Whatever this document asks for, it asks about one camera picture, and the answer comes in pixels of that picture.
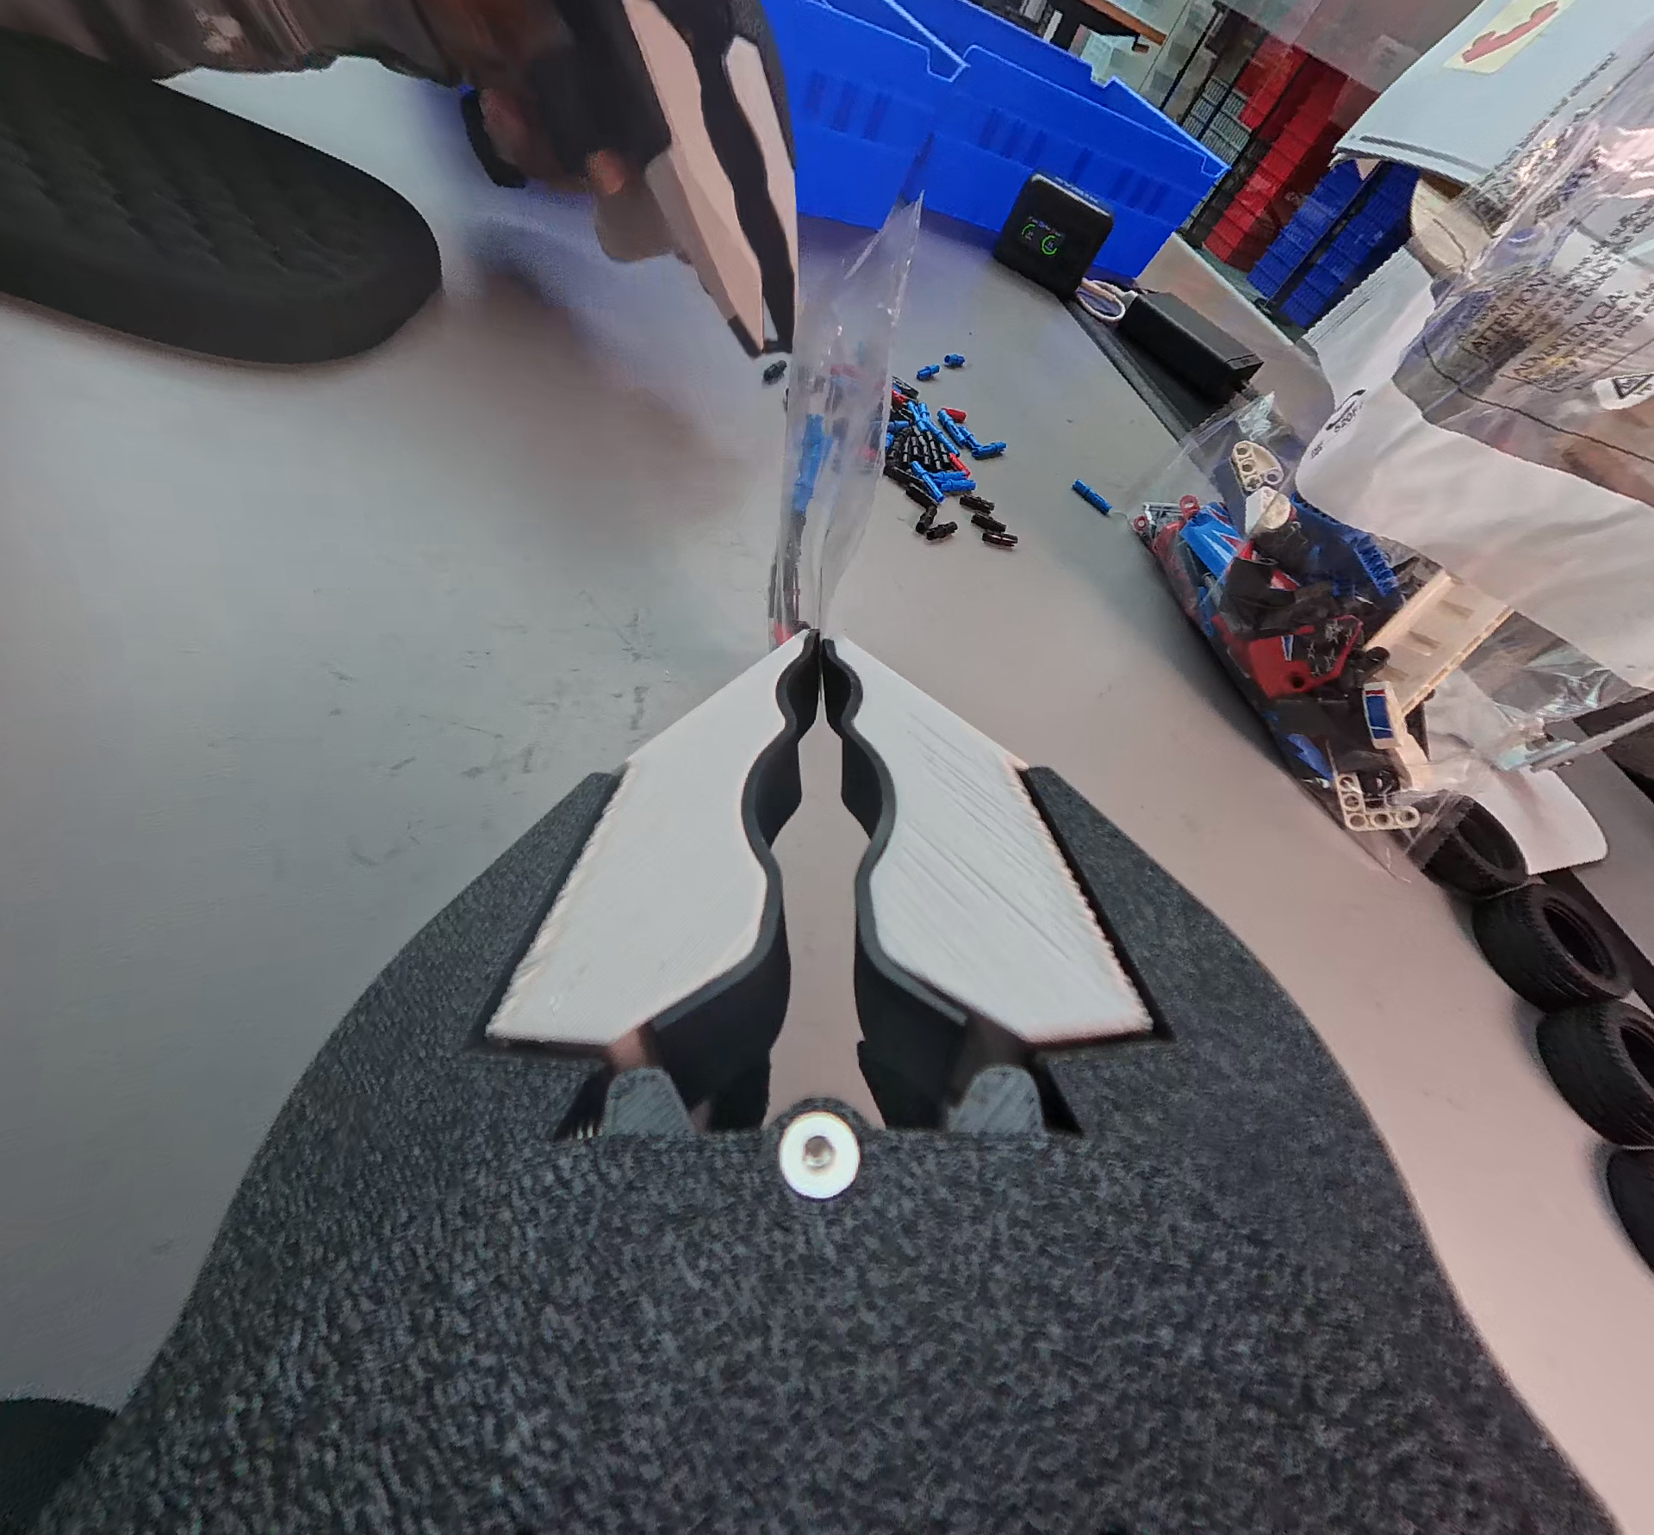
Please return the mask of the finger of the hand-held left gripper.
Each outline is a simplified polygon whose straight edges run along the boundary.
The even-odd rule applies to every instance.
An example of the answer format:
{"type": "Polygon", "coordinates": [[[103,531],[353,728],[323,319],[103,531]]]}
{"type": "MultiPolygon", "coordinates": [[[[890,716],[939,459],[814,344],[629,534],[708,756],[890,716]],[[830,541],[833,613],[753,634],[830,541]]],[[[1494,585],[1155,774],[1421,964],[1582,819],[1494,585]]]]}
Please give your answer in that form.
{"type": "Polygon", "coordinates": [[[749,37],[730,40],[723,65],[741,134],[732,177],[736,212],[758,266],[772,335],[766,348],[791,353],[796,339],[798,252],[796,161],[785,82],[771,70],[765,48],[749,37]]]}
{"type": "Polygon", "coordinates": [[[620,12],[651,200],[743,351],[772,353],[771,48],[730,0],[620,0],[620,12]]]}

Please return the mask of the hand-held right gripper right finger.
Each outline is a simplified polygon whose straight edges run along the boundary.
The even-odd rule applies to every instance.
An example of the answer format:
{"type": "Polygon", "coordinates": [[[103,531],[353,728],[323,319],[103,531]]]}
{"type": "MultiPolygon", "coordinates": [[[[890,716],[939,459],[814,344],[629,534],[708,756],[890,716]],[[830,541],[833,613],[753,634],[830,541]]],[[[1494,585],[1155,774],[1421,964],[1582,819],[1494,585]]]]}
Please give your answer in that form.
{"type": "Polygon", "coordinates": [[[970,1077],[1143,1037],[1152,1014],[1045,822],[1028,765],[848,638],[821,647],[840,795],[867,835],[856,1001],[899,1077],[970,1077]]]}

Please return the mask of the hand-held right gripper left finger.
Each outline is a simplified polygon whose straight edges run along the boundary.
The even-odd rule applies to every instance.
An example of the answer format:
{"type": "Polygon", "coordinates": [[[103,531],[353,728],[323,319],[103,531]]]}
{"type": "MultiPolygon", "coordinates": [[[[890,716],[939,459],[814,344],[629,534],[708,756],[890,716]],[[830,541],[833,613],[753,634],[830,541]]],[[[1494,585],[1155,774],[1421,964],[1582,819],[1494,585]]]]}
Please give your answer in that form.
{"type": "Polygon", "coordinates": [[[627,761],[504,983],[489,1043],[615,1060],[636,1042],[672,1077],[769,1063],[791,992],[772,849],[819,697],[804,631],[627,761]]]}

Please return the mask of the small clear plastic bag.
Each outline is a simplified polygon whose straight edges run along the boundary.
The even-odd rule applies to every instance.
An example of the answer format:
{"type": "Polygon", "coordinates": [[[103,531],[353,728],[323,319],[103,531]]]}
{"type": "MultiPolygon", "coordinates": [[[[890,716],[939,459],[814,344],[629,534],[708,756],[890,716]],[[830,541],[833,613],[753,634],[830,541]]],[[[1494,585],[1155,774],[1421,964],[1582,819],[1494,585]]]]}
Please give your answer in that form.
{"type": "Polygon", "coordinates": [[[821,222],[785,380],[785,452],[769,575],[772,649],[831,626],[883,478],[895,339],[923,221],[899,194],[880,229],[821,222]]]}

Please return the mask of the grey desk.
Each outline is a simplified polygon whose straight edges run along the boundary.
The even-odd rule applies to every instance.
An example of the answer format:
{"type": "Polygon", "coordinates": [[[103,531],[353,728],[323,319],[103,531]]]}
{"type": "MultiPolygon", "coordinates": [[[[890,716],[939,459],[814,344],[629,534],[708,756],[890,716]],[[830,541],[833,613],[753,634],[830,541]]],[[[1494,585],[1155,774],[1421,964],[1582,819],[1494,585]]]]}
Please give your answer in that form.
{"type": "MultiPolygon", "coordinates": [[[[762,652],[779,390],[677,266],[475,170],[372,65],[177,81],[390,182],[444,293],[250,369],[4,306],[4,1397],[121,1406],[285,1095],[564,792],[762,652]]],[[[1009,452],[1021,545],[880,489],[833,623],[1056,768],[1345,1065],[1511,1385],[1651,1531],[1651,1275],[1535,1015],[1287,778],[1125,522],[1170,437],[1062,306],[926,222],[899,371],[1009,452]],[[1084,479],[1113,503],[1086,505],[1084,479]]]]}

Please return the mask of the black device with green display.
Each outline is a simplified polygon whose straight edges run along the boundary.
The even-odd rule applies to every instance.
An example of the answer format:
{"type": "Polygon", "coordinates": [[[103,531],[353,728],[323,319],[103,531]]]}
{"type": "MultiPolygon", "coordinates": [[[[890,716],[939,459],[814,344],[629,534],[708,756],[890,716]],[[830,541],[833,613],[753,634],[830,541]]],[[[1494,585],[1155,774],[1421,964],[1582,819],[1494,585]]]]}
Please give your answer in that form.
{"type": "Polygon", "coordinates": [[[1114,217],[1105,202],[1057,179],[1032,175],[1009,207],[991,258],[1068,301],[1086,282],[1113,228],[1114,217]]]}

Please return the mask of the pile of small toy pins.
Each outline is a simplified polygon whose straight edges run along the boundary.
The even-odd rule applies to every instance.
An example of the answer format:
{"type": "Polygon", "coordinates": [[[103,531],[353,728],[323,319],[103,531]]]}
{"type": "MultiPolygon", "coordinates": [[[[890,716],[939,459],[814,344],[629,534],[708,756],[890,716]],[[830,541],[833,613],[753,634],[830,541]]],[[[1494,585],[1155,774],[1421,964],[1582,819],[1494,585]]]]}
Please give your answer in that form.
{"type": "Polygon", "coordinates": [[[926,395],[942,376],[963,363],[962,353],[948,353],[939,363],[921,365],[912,380],[891,380],[881,475],[916,510],[912,534],[921,545],[978,541],[995,554],[1013,554],[1020,534],[982,489],[982,469],[1004,462],[1007,441],[983,437],[963,407],[934,404],[926,395]]]}

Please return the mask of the clear bag of toy bricks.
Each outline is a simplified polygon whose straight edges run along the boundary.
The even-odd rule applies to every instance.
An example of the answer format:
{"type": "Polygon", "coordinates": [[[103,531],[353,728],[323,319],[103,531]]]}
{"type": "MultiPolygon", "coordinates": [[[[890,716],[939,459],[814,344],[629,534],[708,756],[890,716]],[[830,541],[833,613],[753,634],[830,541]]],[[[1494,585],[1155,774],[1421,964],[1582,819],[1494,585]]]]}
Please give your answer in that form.
{"type": "Polygon", "coordinates": [[[1457,665],[1439,647],[1447,578],[1314,505],[1304,450],[1248,390],[1178,444],[1130,527],[1300,791],[1391,871],[1421,869],[1468,773],[1427,720],[1457,665]]]}

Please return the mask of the black power adapter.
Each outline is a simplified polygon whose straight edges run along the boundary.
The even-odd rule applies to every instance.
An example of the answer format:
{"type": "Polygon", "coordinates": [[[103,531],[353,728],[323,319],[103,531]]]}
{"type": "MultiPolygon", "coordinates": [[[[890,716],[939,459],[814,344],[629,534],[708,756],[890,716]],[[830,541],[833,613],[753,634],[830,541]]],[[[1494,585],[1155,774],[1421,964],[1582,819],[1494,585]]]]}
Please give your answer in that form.
{"type": "Polygon", "coordinates": [[[1208,404],[1251,387],[1264,359],[1196,307],[1162,292],[1135,292],[1113,326],[1118,339],[1208,404]]]}

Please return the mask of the black toy tire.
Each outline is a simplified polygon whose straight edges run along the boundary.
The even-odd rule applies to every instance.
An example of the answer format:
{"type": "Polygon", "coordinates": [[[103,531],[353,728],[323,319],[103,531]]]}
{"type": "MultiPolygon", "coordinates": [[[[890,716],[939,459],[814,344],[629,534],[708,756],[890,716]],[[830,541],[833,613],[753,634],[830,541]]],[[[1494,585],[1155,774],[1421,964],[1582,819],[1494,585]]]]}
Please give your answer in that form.
{"type": "Polygon", "coordinates": [[[1464,902],[1491,902],[1532,881],[1532,869],[1510,828],[1481,802],[1443,799],[1423,821],[1414,864],[1436,886],[1464,902]]]}
{"type": "Polygon", "coordinates": [[[1537,1024],[1537,1053],[1582,1122],[1614,1146],[1652,1148],[1652,1021],[1624,1001],[1572,1006],[1537,1024]]]}
{"type": "Polygon", "coordinates": [[[1652,1148],[1614,1148],[1605,1161],[1604,1185],[1627,1243],[1652,1271],[1652,1148]]]}
{"type": "Polygon", "coordinates": [[[1542,1012],[1605,1006],[1630,994],[1630,972],[1586,906],[1530,881],[1472,909],[1472,935],[1499,981],[1542,1012]]]}

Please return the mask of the black chair cushion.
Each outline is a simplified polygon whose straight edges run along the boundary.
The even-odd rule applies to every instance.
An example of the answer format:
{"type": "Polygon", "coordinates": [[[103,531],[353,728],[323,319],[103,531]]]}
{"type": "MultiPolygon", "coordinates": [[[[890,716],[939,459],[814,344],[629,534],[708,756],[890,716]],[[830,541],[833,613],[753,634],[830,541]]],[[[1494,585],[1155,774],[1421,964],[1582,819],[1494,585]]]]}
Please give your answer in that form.
{"type": "Polygon", "coordinates": [[[309,144],[43,39],[2,39],[2,292],[161,348],[323,365],[442,288],[423,217],[309,144]]]}

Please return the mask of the stack of red storage bins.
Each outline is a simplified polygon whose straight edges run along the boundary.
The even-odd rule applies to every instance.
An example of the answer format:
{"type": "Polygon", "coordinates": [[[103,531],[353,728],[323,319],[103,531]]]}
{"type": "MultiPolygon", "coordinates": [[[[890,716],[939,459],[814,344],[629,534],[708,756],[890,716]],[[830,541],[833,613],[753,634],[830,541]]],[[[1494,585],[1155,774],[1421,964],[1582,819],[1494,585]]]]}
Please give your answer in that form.
{"type": "Polygon", "coordinates": [[[1251,274],[1293,222],[1333,163],[1336,140],[1375,101],[1375,90],[1293,42],[1271,39],[1240,73],[1248,134],[1238,179],[1225,182],[1226,207],[1205,250],[1251,274]]]}

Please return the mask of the stack of blue storage bins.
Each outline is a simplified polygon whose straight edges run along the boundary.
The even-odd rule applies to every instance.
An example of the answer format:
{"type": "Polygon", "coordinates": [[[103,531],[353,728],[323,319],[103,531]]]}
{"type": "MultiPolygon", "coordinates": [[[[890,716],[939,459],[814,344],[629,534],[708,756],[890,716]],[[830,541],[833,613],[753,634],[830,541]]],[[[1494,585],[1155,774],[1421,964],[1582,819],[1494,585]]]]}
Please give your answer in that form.
{"type": "Polygon", "coordinates": [[[1411,235],[1421,170],[1343,159],[1309,192],[1248,274],[1271,319],[1309,332],[1411,235]]]}

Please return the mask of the large clear printed plastic bag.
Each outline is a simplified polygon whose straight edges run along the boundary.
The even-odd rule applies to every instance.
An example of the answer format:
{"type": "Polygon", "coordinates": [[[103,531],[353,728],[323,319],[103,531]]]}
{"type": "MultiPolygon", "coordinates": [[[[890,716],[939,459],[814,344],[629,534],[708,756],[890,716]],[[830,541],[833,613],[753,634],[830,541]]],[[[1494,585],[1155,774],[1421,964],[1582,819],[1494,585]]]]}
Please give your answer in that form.
{"type": "Polygon", "coordinates": [[[1296,487],[1651,713],[1651,26],[1446,208],[1432,306],[1358,350],[1296,487]]]}

